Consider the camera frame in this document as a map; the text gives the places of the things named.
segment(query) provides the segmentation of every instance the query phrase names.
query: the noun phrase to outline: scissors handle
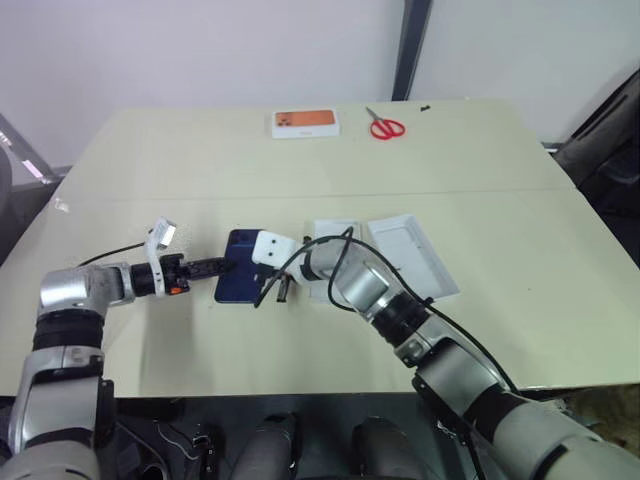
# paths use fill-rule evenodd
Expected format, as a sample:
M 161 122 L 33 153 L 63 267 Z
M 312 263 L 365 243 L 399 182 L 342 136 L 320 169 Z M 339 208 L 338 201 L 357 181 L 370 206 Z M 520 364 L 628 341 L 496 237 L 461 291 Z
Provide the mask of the scissors handle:
M 400 122 L 385 118 L 383 120 L 374 120 L 371 127 L 369 127 L 369 132 L 379 140 L 390 140 L 404 135 L 405 128 Z

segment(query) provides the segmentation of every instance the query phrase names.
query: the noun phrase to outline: red scissors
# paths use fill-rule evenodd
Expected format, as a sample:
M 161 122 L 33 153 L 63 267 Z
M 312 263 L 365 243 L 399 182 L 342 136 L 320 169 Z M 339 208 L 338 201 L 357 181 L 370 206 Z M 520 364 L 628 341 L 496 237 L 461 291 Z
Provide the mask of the red scissors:
M 400 122 L 395 120 L 389 120 L 388 118 L 382 118 L 376 112 L 366 107 L 369 115 L 373 117 L 373 123 L 369 127 L 369 132 L 378 140 L 391 140 L 394 137 L 401 137 L 404 135 L 405 128 Z

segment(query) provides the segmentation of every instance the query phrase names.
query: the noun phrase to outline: white table surface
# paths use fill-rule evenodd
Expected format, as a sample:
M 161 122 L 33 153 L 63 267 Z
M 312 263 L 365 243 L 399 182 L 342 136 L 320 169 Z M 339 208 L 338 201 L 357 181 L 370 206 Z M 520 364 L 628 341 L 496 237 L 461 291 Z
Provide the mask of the white table surface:
M 50 270 L 179 225 L 169 252 L 221 256 L 233 228 L 301 238 L 317 218 L 413 213 L 461 288 L 438 302 L 523 388 L 640 380 L 640 272 L 512 111 L 487 101 L 380 104 L 405 137 L 271 140 L 269 110 L 114 117 L 0 268 L 0 395 L 17 389 Z M 144 261 L 141 251 L 113 261 Z M 301 288 L 259 310 L 215 280 L 112 309 L 105 376 L 118 396 L 411 391 L 412 372 L 359 317 Z

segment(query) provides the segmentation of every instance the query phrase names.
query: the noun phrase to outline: beige table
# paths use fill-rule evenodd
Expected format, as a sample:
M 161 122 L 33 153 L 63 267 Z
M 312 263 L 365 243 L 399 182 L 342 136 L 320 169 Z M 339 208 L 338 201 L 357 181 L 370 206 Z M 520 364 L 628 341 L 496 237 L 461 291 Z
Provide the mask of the beige table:
M 339 138 L 271 140 L 268 110 L 138 110 L 109 122 L 0 269 L 0 394 L 17 388 L 38 284 L 179 225 L 170 251 L 222 255 L 229 230 L 301 237 L 316 218 L 413 213 L 462 293 L 440 307 L 521 387 L 640 380 L 640 272 L 571 182 L 500 103 L 380 104 L 403 121 L 367 135 L 339 107 Z M 144 261 L 142 252 L 113 260 Z M 119 396 L 410 391 L 411 371 L 359 317 L 312 303 L 259 310 L 190 295 L 111 310 L 106 375 Z

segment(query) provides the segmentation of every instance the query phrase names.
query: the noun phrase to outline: blue smartphone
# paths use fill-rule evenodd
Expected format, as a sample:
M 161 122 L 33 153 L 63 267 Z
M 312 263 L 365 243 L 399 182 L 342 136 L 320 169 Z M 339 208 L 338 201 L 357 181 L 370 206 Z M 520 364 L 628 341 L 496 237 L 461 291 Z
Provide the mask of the blue smartphone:
M 229 233 L 224 258 L 233 268 L 218 279 L 213 296 L 219 303 L 253 303 L 260 295 L 264 281 L 260 281 L 258 265 L 251 261 L 253 247 L 260 229 L 232 230 Z

